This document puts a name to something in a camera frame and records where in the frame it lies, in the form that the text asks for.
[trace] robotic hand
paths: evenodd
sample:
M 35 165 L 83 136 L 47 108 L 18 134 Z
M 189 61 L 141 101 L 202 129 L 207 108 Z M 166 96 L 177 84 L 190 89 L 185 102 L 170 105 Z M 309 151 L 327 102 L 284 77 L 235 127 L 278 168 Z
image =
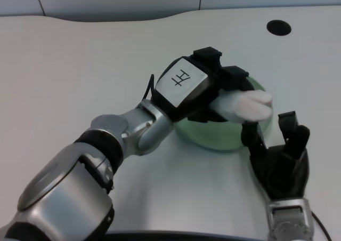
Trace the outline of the robotic hand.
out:
M 18 212 L 9 224 L 5 238 L 21 241 L 100 240 L 114 217 L 108 193 L 113 188 L 113 176 L 118 167 L 129 155 L 154 151 L 172 131 L 174 122 L 187 117 L 200 122 L 243 123 L 270 117 L 272 111 L 267 104 L 271 102 L 271 96 L 252 91 L 253 87 L 246 78 L 248 73 L 236 66 L 222 67 L 220 56 L 219 51 L 208 47 L 194 51 L 190 57 L 181 57 L 165 70 L 155 89 L 150 82 L 150 101 L 144 99 L 122 115 L 95 118 L 88 130 L 62 149 L 28 184 L 19 198 Z M 283 130 L 286 129 L 286 124 L 282 126 Z M 312 236 L 307 200 L 302 199 L 303 192 L 298 191 L 300 188 L 304 190 L 307 180 L 307 153 L 304 149 L 299 155 L 300 150 L 293 149 L 296 137 L 300 136 L 300 132 L 295 131 L 297 128 L 287 130 L 285 139 L 288 141 L 281 148 L 285 155 L 291 156 L 287 163 L 287 158 L 278 156 L 280 149 L 265 150 L 261 134 L 256 131 L 257 123 L 246 123 L 243 127 L 242 140 L 250 149 L 256 176 L 270 199 L 280 199 L 269 204 L 271 240 L 311 240 L 303 238 Z M 270 158 L 272 153 L 277 155 L 277 163 Z M 287 172 L 278 170 L 280 160 L 291 167 L 291 180 L 296 175 L 301 179 L 306 176 L 303 186 L 283 181 Z M 305 167 L 298 162 L 306 162 Z M 282 175 L 273 178 L 273 169 Z M 273 191 L 276 185 L 281 187 L 279 192 Z M 294 197 L 299 198 L 297 202 L 288 204 L 288 201 L 295 200 L 287 199 Z M 303 208 L 305 225 L 301 227 L 298 213 L 282 215 L 275 212 L 278 208 Z M 292 226 L 286 228 L 286 223 L 296 220 L 297 229 L 307 231 L 310 236 L 292 234 L 286 237 L 281 234 L 283 230 L 291 232 Z

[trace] table surface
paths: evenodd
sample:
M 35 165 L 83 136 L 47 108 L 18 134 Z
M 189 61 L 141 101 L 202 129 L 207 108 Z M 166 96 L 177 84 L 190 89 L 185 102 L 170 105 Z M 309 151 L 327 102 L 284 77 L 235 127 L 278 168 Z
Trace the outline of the table surface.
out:
M 288 36 L 266 30 L 271 20 Z M 0 18 L 0 226 L 34 175 L 101 114 L 135 107 L 150 74 L 212 46 L 273 94 L 274 113 L 308 126 L 306 197 L 331 236 L 341 236 L 341 6 L 208 10 L 141 22 Z M 274 121 L 266 144 L 283 144 Z M 110 230 L 180 230 L 265 239 L 264 202 L 248 151 L 204 150 L 173 132 L 115 175 Z M 324 240 L 318 227 L 315 240 Z

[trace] green bowl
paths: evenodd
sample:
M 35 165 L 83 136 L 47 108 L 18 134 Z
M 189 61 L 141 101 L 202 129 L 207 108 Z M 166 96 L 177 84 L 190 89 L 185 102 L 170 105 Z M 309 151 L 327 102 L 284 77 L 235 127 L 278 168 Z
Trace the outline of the green bowl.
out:
M 253 78 L 248 77 L 249 81 L 254 86 L 255 90 L 263 90 L 264 87 L 255 81 Z M 266 121 L 259 123 L 263 135 L 266 136 L 269 127 L 272 123 L 272 117 Z M 194 121 L 188 121 L 187 118 L 179 121 L 175 125 L 175 129 L 184 134 L 188 139 L 197 145 L 220 151 L 237 150 L 243 147 L 240 140 L 241 124 L 232 122 L 207 122 L 199 123 Z

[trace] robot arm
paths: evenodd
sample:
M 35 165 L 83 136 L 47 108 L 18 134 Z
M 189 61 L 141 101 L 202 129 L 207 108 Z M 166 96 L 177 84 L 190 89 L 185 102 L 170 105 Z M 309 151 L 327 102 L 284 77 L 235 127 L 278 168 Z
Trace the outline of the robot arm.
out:
M 258 123 L 244 123 L 242 142 L 249 148 L 256 181 L 267 202 L 269 241 L 311 241 L 313 217 L 304 190 L 309 164 L 310 132 L 298 125 L 295 112 L 279 115 L 285 145 L 266 148 Z
M 240 96 L 233 91 L 253 90 L 246 79 L 248 73 L 236 66 L 221 67 L 220 56 L 219 51 L 208 47 L 181 57 L 162 74 L 152 89 L 151 101 L 142 100 L 122 115 L 95 118 L 88 130 L 28 184 L 5 237 L 21 241 L 100 240 L 113 221 L 115 212 L 108 193 L 125 158 L 154 151 L 172 131 L 173 123 L 186 117 L 200 122 L 226 121 L 226 116 L 243 119 L 243 114 L 222 111 L 224 105 L 236 105 Z M 226 98 L 226 92 L 233 95 Z M 278 222 L 286 222 L 293 215 L 273 212 L 269 214 L 271 233 L 276 232 Z
M 155 150 L 172 126 L 148 100 L 123 115 L 95 118 L 28 184 L 6 238 L 100 240 L 114 217 L 108 193 L 118 167 L 129 155 Z

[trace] metal joint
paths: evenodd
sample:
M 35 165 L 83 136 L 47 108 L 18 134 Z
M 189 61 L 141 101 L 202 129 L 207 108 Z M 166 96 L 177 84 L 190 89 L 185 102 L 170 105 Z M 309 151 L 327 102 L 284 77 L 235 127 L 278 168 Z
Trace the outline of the metal joint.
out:
M 312 240 L 314 226 L 305 198 L 269 202 L 267 219 L 270 241 Z

